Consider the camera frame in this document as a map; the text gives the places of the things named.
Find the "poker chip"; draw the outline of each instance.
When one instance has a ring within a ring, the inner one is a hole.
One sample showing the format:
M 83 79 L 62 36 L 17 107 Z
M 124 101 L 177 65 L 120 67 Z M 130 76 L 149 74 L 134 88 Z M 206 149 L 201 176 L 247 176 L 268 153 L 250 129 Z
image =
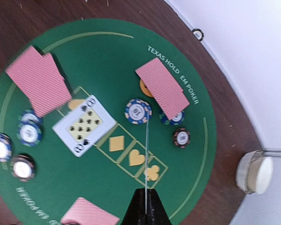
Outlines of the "poker chip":
M 12 155 L 10 138 L 0 133 L 0 162 L 7 162 Z
M 141 100 L 141 101 L 146 104 L 146 106 L 147 106 L 147 108 L 148 108 L 149 119 L 151 119 L 152 113 L 153 113 L 151 106 L 149 105 L 148 102 L 145 102 L 144 100 Z
M 173 142 L 180 148 L 185 148 L 191 142 L 191 136 L 185 128 L 177 128 L 173 134 Z
M 153 97 L 153 95 L 148 90 L 148 88 L 146 87 L 145 83 L 142 80 L 140 80 L 140 89 L 141 89 L 142 93 L 144 93 L 145 95 L 147 95 L 149 97 Z
M 22 115 L 19 116 L 19 121 L 20 122 L 27 122 L 27 121 L 33 121 L 35 122 L 36 124 L 39 124 L 39 125 L 42 125 L 43 124 L 43 119 L 38 117 L 34 110 L 32 109 L 26 109 Z
M 169 120 L 168 117 L 165 115 L 164 111 L 160 109 L 159 118 L 161 122 L 165 125 L 180 125 L 185 118 L 185 113 L 184 111 L 182 111 L 177 116 L 175 116 L 172 120 Z
M 200 29 L 193 29 L 192 33 L 199 41 L 202 41 L 204 38 L 204 33 Z
M 20 122 L 17 137 L 23 145 L 33 147 L 40 143 L 42 131 L 38 124 L 31 120 Z
M 12 174 L 20 181 L 27 182 L 35 176 L 35 162 L 26 154 L 15 156 L 11 159 Z
M 131 99 L 125 108 L 125 117 L 133 124 L 146 123 L 148 111 L 148 106 L 142 100 Z

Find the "brown poker chip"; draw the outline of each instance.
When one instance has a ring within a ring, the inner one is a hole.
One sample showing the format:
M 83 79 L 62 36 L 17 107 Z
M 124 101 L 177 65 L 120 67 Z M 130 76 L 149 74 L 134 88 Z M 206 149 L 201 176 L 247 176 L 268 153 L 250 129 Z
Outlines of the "brown poker chip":
M 35 162 L 33 158 L 27 154 L 20 154 L 13 157 L 10 166 L 12 175 L 20 179 L 20 181 L 27 182 L 35 176 Z
M 177 128 L 173 134 L 173 142 L 177 147 L 184 149 L 191 142 L 191 135 L 185 128 Z

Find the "diamond symbol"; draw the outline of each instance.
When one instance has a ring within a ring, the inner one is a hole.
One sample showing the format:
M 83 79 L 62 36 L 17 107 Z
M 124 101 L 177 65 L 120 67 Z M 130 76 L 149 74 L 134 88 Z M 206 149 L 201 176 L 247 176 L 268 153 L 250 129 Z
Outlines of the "diamond symbol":
M 109 138 L 109 151 L 121 151 L 124 150 L 124 138 L 125 136 L 117 136 Z

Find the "orange poker chip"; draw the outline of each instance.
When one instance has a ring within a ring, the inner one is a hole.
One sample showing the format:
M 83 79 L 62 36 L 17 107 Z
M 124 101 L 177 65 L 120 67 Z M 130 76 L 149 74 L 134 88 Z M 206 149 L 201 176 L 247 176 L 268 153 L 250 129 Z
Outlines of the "orange poker chip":
M 149 97 L 153 97 L 153 95 L 148 90 L 148 88 L 146 87 L 145 83 L 142 80 L 140 80 L 140 89 L 145 95 L 147 95 Z

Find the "blue poker chip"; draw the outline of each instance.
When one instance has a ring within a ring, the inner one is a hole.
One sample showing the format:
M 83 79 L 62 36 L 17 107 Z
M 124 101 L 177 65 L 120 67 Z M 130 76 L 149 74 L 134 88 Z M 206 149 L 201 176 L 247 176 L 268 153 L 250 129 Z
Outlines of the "blue poker chip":
M 146 106 L 147 106 L 147 108 L 148 108 L 149 119 L 151 119 L 151 118 L 152 118 L 152 113 L 153 113 L 151 106 L 149 105 L 148 102 L 146 102 L 146 101 L 144 101 L 144 100 L 141 100 L 141 101 L 146 104 Z
M 149 109 L 140 99 L 131 99 L 125 108 L 125 117 L 133 124 L 142 124 L 148 121 Z
M 7 162 L 10 160 L 12 155 L 11 141 L 10 138 L 0 133 L 0 162 Z
M 180 125 L 185 118 L 185 112 L 182 111 L 177 116 L 175 116 L 172 120 L 169 120 L 168 117 L 165 115 L 164 111 L 162 111 L 161 109 L 159 113 L 159 118 L 160 121 L 165 125 Z
M 38 117 L 34 110 L 32 109 L 26 109 L 20 116 L 19 116 L 19 122 L 27 122 L 27 121 L 33 121 L 36 124 L 42 125 L 43 119 Z
M 17 137 L 23 145 L 33 147 L 42 140 L 42 131 L 39 125 L 31 120 L 20 122 Z

